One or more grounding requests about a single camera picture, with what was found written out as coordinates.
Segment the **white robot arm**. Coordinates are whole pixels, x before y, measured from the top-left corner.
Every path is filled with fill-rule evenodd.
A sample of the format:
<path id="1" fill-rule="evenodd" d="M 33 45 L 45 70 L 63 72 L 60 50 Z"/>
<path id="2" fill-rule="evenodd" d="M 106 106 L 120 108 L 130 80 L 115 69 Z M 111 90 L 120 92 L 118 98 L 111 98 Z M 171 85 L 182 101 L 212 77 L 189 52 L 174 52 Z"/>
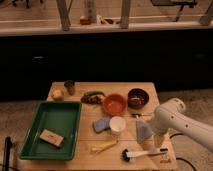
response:
<path id="1" fill-rule="evenodd" d="M 198 122 L 184 115 L 186 105 L 179 98 L 172 98 L 154 110 L 150 126 L 155 134 L 166 134 L 169 128 L 187 135 L 213 153 L 213 126 Z"/>

